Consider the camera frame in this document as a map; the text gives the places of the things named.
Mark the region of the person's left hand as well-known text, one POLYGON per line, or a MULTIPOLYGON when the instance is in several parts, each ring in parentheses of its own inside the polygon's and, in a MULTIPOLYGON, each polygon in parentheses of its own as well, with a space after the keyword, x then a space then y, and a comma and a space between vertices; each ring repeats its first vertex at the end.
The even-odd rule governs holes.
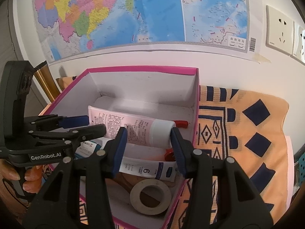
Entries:
MULTIPOLYGON (((44 165, 37 165, 26 170, 25 174, 23 175, 25 178, 25 182, 23 184, 24 191, 28 193, 38 193, 40 191, 43 167, 44 165)), ((15 168, 5 159, 1 159, 1 175, 8 180, 20 180, 20 175, 17 173, 15 168)))

